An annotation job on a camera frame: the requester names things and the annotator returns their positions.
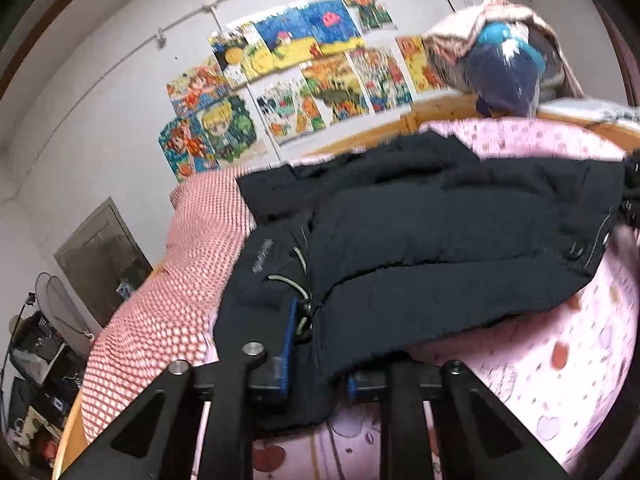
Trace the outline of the black puffer jacket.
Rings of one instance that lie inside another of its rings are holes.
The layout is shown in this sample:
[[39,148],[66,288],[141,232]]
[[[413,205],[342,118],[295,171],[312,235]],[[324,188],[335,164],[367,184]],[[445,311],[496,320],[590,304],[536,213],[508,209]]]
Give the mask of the black puffer jacket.
[[639,159],[480,158],[429,131],[319,165],[240,177],[255,219],[218,310],[229,361],[277,359],[299,300],[288,394],[263,434],[327,419],[337,378],[420,342],[562,304],[593,278],[617,222],[639,218]]

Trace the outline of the red white checked quilt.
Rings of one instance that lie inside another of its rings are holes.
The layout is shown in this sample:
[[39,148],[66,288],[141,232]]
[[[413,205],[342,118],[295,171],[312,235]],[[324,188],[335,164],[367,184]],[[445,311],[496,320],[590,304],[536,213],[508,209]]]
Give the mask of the red white checked quilt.
[[244,168],[204,172],[171,193],[166,252],[93,344],[81,413],[93,441],[175,360],[216,360],[213,327],[232,268],[255,221],[242,199]]

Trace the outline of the blond boy drawing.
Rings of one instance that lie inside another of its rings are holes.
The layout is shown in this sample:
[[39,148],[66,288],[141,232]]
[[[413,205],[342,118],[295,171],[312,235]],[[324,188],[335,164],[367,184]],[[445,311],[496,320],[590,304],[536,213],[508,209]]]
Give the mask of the blond boy drawing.
[[268,154],[245,100],[232,94],[196,114],[222,168],[247,165]]

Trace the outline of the dinosaur landscape drawing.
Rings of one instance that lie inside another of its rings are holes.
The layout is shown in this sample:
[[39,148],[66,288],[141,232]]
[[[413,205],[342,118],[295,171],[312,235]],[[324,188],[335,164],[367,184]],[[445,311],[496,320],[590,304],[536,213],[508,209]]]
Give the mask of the dinosaur landscape drawing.
[[370,113],[366,98],[345,53],[299,65],[311,95],[331,112],[331,124]]

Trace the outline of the standing electric fan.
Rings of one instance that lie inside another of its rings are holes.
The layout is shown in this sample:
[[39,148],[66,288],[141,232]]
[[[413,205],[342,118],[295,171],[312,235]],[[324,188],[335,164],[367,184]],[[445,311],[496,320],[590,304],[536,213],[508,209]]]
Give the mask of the standing electric fan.
[[78,356],[87,359],[94,335],[66,292],[62,281],[55,275],[41,272],[35,281],[35,296],[40,311],[65,343]]

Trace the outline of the girl swimming drawing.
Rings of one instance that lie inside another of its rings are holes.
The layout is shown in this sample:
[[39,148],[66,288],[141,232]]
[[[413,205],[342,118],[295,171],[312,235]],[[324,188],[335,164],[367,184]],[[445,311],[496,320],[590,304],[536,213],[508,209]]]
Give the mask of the girl swimming drawing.
[[169,81],[166,91],[176,115],[185,118],[226,98],[231,87],[216,58],[209,55]]

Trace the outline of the colourful 2024 drawing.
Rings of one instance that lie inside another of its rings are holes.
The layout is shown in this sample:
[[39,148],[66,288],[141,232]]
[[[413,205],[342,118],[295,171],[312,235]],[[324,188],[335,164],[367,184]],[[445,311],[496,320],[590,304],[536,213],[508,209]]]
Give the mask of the colourful 2024 drawing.
[[412,103],[407,81],[389,47],[362,47],[348,57],[375,113]]

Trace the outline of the cluttered storage shelf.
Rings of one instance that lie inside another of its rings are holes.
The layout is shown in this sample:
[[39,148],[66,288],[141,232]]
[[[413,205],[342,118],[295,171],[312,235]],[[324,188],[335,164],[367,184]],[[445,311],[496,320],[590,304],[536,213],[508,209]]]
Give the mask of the cluttered storage shelf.
[[34,294],[9,333],[1,358],[2,436],[30,478],[50,479],[86,360],[39,310]]

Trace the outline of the yellow moon drawing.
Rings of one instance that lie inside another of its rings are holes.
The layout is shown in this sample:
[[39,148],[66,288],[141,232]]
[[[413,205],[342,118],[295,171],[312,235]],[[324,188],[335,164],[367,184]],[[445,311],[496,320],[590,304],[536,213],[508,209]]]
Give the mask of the yellow moon drawing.
[[213,32],[208,43],[232,89],[276,70],[276,58],[253,22]]

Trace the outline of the blue sea jellyfish drawing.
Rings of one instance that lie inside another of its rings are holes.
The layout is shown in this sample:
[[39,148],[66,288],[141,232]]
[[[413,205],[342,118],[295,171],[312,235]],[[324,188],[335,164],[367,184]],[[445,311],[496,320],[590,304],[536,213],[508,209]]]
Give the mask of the blue sea jellyfish drawing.
[[344,53],[364,45],[342,0],[288,6],[261,18],[255,28],[283,66]]

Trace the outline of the yellow bear chick drawing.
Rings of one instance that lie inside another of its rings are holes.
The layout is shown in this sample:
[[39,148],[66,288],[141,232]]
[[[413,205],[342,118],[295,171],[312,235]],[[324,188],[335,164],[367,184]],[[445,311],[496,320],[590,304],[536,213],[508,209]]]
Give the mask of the yellow bear chick drawing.
[[424,43],[420,36],[398,36],[395,41],[416,92],[424,93],[446,88],[428,62]]

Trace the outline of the red hair character drawing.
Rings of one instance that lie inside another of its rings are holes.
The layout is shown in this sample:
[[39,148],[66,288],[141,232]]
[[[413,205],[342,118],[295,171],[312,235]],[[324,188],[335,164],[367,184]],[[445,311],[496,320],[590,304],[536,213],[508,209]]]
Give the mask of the red hair character drawing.
[[361,29],[364,32],[379,29],[395,29],[390,12],[380,0],[343,0],[348,8],[356,9]]

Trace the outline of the pile of bedding bags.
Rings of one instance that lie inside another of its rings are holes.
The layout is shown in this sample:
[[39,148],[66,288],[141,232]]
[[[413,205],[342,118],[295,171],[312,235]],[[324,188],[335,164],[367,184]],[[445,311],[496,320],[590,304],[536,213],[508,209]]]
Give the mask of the pile of bedding bags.
[[485,117],[533,118],[543,100],[586,96],[554,29],[524,4],[483,0],[448,14],[421,40],[439,80],[477,96]]

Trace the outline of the grey wall cabinet door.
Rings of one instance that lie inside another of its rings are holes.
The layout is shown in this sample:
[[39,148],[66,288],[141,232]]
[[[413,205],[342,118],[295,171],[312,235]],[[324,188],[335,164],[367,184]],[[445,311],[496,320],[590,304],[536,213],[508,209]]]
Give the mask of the grey wall cabinet door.
[[152,272],[111,197],[78,226],[54,258],[102,327]]

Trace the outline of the wooden bed frame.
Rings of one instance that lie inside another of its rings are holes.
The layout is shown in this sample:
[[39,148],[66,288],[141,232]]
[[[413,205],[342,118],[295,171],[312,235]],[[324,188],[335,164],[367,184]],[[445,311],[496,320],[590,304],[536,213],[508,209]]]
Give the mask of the wooden bed frame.
[[[308,148],[291,148],[282,153],[284,162],[316,162],[322,157],[370,148],[381,141],[390,140],[398,134],[435,130],[436,122],[479,122],[481,126],[499,127],[502,122],[531,122],[541,133],[544,127],[568,127],[578,133],[587,133],[597,140],[613,144],[622,154],[638,148],[639,114],[633,108],[596,100],[560,99],[544,104],[535,118],[484,119],[465,96],[444,96],[414,104],[408,113],[392,122],[361,131],[349,133],[336,141],[314,142]],[[446,134],[454,134],[454,126],[445,126]],[[56,476],[66,469],[85,451],[91,441],[87,440],[81,413],[81,388],[68,416],[62,439],[58,445],[53,472]]]

